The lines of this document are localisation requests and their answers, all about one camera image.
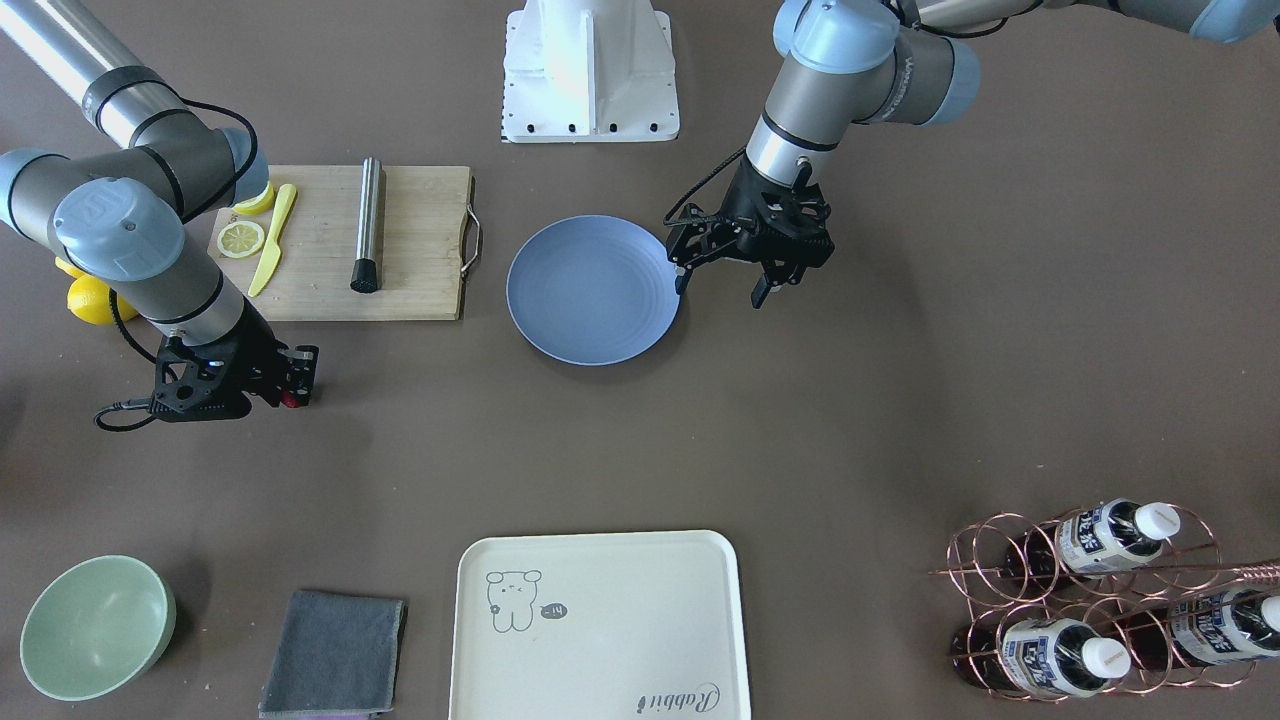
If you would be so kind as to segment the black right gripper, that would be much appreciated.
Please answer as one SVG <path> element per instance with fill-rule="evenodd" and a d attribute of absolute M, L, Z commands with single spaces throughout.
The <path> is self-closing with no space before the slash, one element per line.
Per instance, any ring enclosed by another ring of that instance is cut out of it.
<path fill-rule="evenodd" d="M 164 421 L 241 419 L 252 395 L 275 407 L 289 392 L 310 405 L 319 347 L 279 342 L 260 313 L 247 304 L 230 332 L 200 346 L 177 337 L 157 351 L 151 414 Z"/>

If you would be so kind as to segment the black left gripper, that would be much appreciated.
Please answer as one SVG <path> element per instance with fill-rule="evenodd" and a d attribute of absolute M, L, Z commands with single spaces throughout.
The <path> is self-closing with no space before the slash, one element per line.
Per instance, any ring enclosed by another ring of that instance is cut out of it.
<path fill-rule="evenodd" d="M 777 184 L 742 159 L 718 211 L 708 214 L 689 199 L 719 174 L 724 159 L 666 214 L 666 241 L 676 265 L 675 292 L 684 296 L 692 272 L 718 259 L 760 263 L 763 273 L 751 291 L 751 307 L 760 309 L 783 284 L 797 284 L 808 268 L 822 266 L 835 251 L 826 220 L 829 205 L 812 184 L 812 164 L 803 158 L 791 184 Z"/>

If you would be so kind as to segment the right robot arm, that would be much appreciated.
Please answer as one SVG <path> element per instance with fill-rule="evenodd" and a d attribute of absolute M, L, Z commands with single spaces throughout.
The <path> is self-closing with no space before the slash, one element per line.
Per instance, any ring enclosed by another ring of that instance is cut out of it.
<path fill-rule="evenodd" d="M 214 129 L 78 1 L 5 1 L 3 32 L 116 151 L 69 159 L 3 155 L 3 220 L 104 281 L 161 334 L 154 391 L 119 402 L 148 420 L 246 416 L 252 397 L 306 406 L 317 348 L 289 347 L 234 286 L 187 222 L 264 191 L 269 163 L 246 119 Z"/>

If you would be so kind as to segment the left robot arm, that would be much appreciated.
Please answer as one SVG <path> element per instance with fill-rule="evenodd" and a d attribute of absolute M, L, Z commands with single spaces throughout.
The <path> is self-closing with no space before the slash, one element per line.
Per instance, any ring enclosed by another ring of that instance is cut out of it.
<path fill-rule="evenodd" d="M 772 38 L 780 73 L 750 140 L 724 164 L 714 211 L 684 193 L 666 213 L 666 260 L 682 296 L 699 266 L 728 259 L 762 274 L 754 307 L 835 251 L 819 178 L 852 126 L 942 126 L 974 102 L 980 61 L 969 41 L 1052 1 L 786 1 Z"/>

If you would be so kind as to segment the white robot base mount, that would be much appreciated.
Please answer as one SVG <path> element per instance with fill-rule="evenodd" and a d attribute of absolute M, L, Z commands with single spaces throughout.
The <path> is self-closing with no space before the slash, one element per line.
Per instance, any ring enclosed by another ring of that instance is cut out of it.
<path fill-rule="evenodd" d="M 649 1 L 527 1 L 506 19 L 503 67 L 506 142 L 678 136 L 671 19 Z"/>

